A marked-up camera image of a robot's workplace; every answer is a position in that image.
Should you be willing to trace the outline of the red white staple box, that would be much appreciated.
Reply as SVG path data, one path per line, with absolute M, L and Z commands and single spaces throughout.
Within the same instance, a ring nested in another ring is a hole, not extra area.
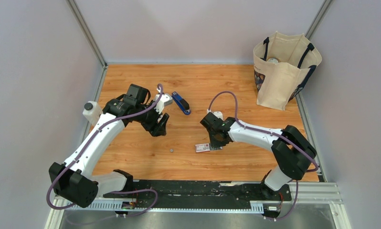
M 210 152 L 210 151 L 216 151 L 216 150 L 222 150 L 222 149 L 223 149 L 222 146 L 213 147 L 210 143 L 195 145 L 196 153 L 204 153 L 204 152 Z

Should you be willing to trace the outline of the dark blue stapler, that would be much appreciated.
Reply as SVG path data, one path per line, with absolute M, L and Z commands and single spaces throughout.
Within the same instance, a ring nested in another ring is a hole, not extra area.
M 188 102 L 185 99 L 183 99 L 177 92 L 173 92 L 171 94 L 171 97 L 185 115 L 191 114 L 191 109 Z

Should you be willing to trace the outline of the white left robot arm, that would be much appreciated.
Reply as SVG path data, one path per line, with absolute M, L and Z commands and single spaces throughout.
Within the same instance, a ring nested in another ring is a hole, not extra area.
M 119 194 L 128 198 L 134 190 L 133 176 L 115 169 L 109 174 L 93 175 L 98 160 L 126 126 L 138 122 L 152 136 L 166 135 L 169 115 L 163 112 L 170 96 L 157 85 L 154 99 L 148 89 L 131 84 L 125 94 L 109 100 L 98 117 L 94 128 L 81 145 L 59 164 L 49 168 L 51 185 L 46 194 L 47 204 L 57 210 L 73 205 L 88 207 L 97 197 Z

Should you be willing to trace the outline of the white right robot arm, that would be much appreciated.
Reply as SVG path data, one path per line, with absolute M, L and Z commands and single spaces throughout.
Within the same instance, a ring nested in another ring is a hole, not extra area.
M 200 121 L 207 130 L 210 144 L 214 148 L 230 142 L 251 144 L 273 153 L 277 166 L 264 177 L 260 187 L 261 195 L 274 199 L 280 188 L 291 180 L 300 181 L 309 172 L 310 165 L 318 168 L 315 162 L 316 149 L 294 126 L 283 129 L 265 128 L 250 125 L 234 117 L 222 120 L 209 112 Z

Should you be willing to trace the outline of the white bottle black cap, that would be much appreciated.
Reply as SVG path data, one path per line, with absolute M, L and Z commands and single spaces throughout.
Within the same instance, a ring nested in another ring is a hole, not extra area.
M 95 101 L 88 101 L 84 104 L 83 116 L 88 120 L 91 126 L 95 126 L 103 113 L 100 105 Z

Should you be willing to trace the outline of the object inside tote bag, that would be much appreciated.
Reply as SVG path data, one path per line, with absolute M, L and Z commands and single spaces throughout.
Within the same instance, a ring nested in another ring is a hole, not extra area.
M 272 57 L 272 58 L 267 59 L 267 62 L 273 63 L 273 64 L 278 64 L 279 60 L 275 57 Z

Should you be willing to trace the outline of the beige canvas tote bag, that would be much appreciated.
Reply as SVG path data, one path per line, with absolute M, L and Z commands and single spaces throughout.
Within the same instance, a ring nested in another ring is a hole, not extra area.
M 285 110 L 322 62 L 318 49 L 303 34 L 275 32 L 254 47 L 253 55 L 256 103 L 277 110 Z M 267 62 L 272 57 L 279 63 Z

